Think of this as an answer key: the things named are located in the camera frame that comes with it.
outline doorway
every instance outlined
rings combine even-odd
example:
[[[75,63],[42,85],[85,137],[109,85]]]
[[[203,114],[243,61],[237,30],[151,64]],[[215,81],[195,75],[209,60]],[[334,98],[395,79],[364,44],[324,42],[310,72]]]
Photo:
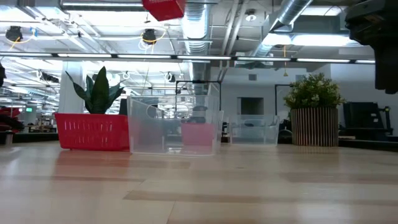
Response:
[[[238,114],[264,115],[264,99],[253,97],[238,98]]]

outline black machine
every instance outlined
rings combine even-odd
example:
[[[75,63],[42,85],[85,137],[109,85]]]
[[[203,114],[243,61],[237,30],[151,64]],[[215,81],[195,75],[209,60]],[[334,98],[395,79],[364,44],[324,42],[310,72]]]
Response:
[[[351,7],[346,16],[350,39],[370,45],[376,58],[376,83],[378,90],[387,94],[398,92],[398,1],[362,0]]]
[[[392,135],[390,107],[379,108],[377,103],[349,102],[343,105],[346,127],[345,135],[355,136],[359,140],[388,141]],[[386,114],[386,128],[380,112]]]

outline white column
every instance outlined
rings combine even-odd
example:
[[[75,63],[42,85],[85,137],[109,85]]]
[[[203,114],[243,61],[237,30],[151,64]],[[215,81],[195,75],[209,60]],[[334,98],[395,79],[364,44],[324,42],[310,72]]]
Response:
[[[60,89],[60,103],[59,113],[83,113],[84,100],[82,100],[75,92],[73,83],[70,81],[68,75],[73,78],[73,81],[86,89],[86,74],[83,71],[81,62],[64,62],[61,76]]]

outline planter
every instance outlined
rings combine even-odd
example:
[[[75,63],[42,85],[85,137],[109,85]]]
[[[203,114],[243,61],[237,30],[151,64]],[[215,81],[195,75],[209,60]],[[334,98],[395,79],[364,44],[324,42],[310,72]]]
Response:
[[[337,108],[294,109],[293,144],[298,146],[338,146]]]
[[[63,149],[128,151],[127,116],[110,114],[55,114]]]

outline ceiling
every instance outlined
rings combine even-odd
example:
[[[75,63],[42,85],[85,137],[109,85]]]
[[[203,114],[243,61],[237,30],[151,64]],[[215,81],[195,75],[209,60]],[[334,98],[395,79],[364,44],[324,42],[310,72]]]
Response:
[[[253,51],[262,41],[263,25],[267,15],[276,12],[280,7],[280,1],[264,0],[249,1],[247,9],[255,9],[256,20],[242,20],[238,32],[238,39],[234,42],[232,54],[236,52]],[[354,1],[314,0],[303,12],[302,16],[339,16],[347,6]],[[210,25],[206,41],[210,42],[211,55],[219,55],[226,35],[227,25],[231,19],[233,1],[218,1],[217,4],[209,4]],[[113,11],[61,11],[53,7],[38,7],[29,15],[25,11],[12,6],[0,6],[0,51],[2,52],[76,52],[91,54],[187,54],[183,34],[182,20],[173,19],[158,22],[151,14],[141,12],[113,12]],[[235,15],[234,27],[237,26],[239,10]],[[15,44],[6,39],[5,33],[10,26],[21,26],[23,44]],[[145,29],[155,29],[156,37],[160,39],[153,47],[146,48],[142,45],[141,34]],[[355,58],[372,59],[373,50],[370,47],[320,47],[304,45],[286,45],[273,47],[271,53],[274,57],[302,57],[302,58]],[[2,89],[2,98],[8,96],[31,96],[37,98],[34,102],[39,105],[51,102],[54,111],[57,109],[59,86],[48,83],[38,78],[38,70],[48,73],[59,80],[61,79],[63,62],[60,60],[39,60],[22,58],[1,58],[3,67],[6,68],[7,80],[5,84],[17,86]],[[92,76],[102,66],[108,69],[108,79],[112,82],[127,79],[125,86],[136,86],[127,94],[173,94],[171,90],[174,83],[169,83],[165,75],[171,73],[177,80],[191,80],[189,62],[117,62],[117,61],[83,61],[85,72]],[[255,69],[256,73],[276,71],[262,83],[275,83],[281,78],[278,75],[284,68],[294,68],[299,73],[311,72],[322,66],[313,63],[274,63],[267,69]],[[230,68],[225,76],[225,83],[239,83],[238,80],[247,79],[248,70],[244,68]],[[211,68],[211,79],[216,80],[220,67]],[[54,85],[22,86],[18,85]],[[165,87],[169,90],[143,91],[140,86]],[[26,103],[10,100],[1,100],[0,105],[11,103]]]

